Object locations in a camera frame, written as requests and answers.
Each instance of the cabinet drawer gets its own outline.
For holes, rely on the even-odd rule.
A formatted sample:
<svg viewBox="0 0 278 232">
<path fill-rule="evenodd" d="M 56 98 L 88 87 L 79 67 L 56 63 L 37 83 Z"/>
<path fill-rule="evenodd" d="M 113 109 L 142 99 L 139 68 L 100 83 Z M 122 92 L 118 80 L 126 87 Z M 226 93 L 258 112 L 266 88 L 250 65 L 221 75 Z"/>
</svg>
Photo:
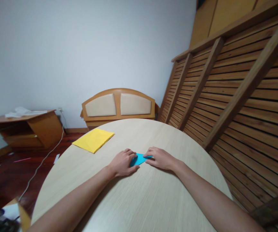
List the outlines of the cabinet drawer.
<svg viewBox="0 0 278 232">
<path fill-rule="evenodd" d="M 4 138 L 4 140 L 11 147 L 42 147 L 43 144 L 36 135 L 33 136 L 10 136 Z"/>
</svg>

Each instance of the wooden slatted panel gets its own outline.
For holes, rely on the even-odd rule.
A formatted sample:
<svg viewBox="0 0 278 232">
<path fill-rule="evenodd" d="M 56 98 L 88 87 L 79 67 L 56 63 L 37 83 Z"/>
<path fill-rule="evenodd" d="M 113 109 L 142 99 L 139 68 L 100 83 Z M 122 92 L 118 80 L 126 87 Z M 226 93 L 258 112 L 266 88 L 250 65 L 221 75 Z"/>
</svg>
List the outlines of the wooden slatted panel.
<svg viewBox="0 0 278 232">
<path fill-rule="evenodd" d="M 277 26 L 278 16 L 226 40 L 183 130 L 200 145 Z M 190 67 L 194 77 L 204 65 L 201 57 Z M 278 196 L 278 60 L 209 154 L 244 210 Z"/>
<path fill-rule="evenodd" d="M 275 16 L 226 40 L 187 121 L 186 129 L 192 133 L 192 138 L 195 137 L 196 141 L 203 142 L 205 140 L 277 27 L 278 16 Z M 202 61 L 204 60 L 197 61 L 197 64 L 201 65 Z M 190 67 L 193 73 L 201 69 L 200 65 Z M 256 96 L 271 96 L 275 94 L 275 90 L 271 89 L 269 92 L 258 90 L 254 94 Z M 248 104 L 254 106 L 263 103 L 253 99 Z"/>
<path fill-rule="evenodd" d="M 222 79 L 211 81 L 209 87 L 231 89 L 239 87 L 240 83 L 240 80 Z M 244 208 L 248 209 L 250 202 L 255 204 L 254 195 L 263 203 L 269 197 L 278 196 L 278 60 L 216 142 L 210 155 L 221 166 L 232 194 Z M 229 180 L 231 175 L 250 192 L 243 192 L 238 183 Z"/>
<path fill-rule="evenodd" d="M 193 74 L 191 70 L 194 67 L 200 66 L 202 63 L 205 64 L 210 54 L 211 48 L 212 47 L 205 49 L 204 51 L 201 51 L 196 55 L 194 55 L 194 58 L 192 59 L 189 70 L 187 72 L 185 81 L 181 83 L 182 89 L 178 96 L 177 102 L 174 106 L 172 115 L 169 120 L 171 124 L 173 124 L 173 126 L 176 128 L 179 125 L 183 114 L 185 113 L 186 106 L 189 102 L 189 99 L 195 89 L 195 86 L 198 82 L 198 78 L 200 77 L 201 74 L 201 71 L 197 72 L 197 74 Z"/>
<path fill-rule="evenodd" d="M 162 114 L 159 116 L 160 117 L 160 120 L 159 120 L 160 122 L 164 123 L 166 121 L 168 111 L 169 111 L 169 108 L 170 108 L 171 103 L 172 103 L 173 96 L 174 96 L 175 91 L 177 89 L 177 83 L 178 83 L 178 81 L 181 77 L 181 72 L 182 72 L 182 69 L 185 65 L 185 61 L 186 61 L 186 59 L 182 59 L 182 60 L 178 61 L 177 62 L 177 68 L 172 73 L 173 79 L 172 79 L 172 82 L 170 83 L 170 86 L 169 86 L 169 92 L 168 92 L 167 95 L 164 96 L 164 99 L 163 99 L 163 101 L 165 101 L 165 105 L 164 105 Z"/>
</svg>

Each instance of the white wall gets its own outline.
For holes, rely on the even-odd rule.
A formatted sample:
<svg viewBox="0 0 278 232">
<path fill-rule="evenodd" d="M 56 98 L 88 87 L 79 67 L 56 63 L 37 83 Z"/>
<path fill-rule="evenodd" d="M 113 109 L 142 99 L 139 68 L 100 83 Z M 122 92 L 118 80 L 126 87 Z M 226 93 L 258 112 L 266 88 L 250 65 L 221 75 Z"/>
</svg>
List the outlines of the white wall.
<svg viewBox="0 0 278 232">
<path fill-rule="evenodd" d="M 68 128 L 86 127 L 81 103 L 119 87 L 160 105 L 195 8 L 196 0 L 0 1 L 0 114 L 62 107 Z"/>
</svg>

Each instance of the oval table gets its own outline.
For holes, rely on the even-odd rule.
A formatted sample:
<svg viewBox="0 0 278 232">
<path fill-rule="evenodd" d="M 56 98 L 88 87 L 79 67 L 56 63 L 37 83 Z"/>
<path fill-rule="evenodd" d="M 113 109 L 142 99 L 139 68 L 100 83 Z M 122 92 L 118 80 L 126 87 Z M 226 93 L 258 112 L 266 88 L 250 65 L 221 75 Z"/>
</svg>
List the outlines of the oval table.
<svg viewBox="0 0 278 232">
<path fill-rule="evenodd" d="M 159 147 L 232 199 L 218 167 L 191 137 L 167 124 L 124 119 L 99 126 L 115 135 L 95 154 L 71 145 L 46 177 L 32 223 L 74 188 L 91 178 L 126 148 L 145 153 Z M 102 191 L 76 231 L 215 231 L 180 180 L 146 163 Z"/>
</svg>

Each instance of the beige cushion panel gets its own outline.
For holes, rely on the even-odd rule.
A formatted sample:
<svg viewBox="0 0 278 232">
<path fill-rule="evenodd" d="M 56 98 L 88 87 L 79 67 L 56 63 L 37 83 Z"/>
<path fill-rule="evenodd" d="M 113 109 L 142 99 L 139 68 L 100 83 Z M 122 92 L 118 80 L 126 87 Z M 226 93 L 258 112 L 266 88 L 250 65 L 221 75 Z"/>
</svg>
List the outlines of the beige cushion panel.
<svg viewBox="0 0 278 232">
<path fill-rule="evenodd" d="M 152 102 L 146 98 L 128 93 L 120 95 L 121 115 L 150 114 L 151 108 Z"/>
<path fill-rule="evenodd" d="M 88 117 L 115 116 L 116 107 L 114 94 L 98 97 L 85 105 Z"/>
</svg>

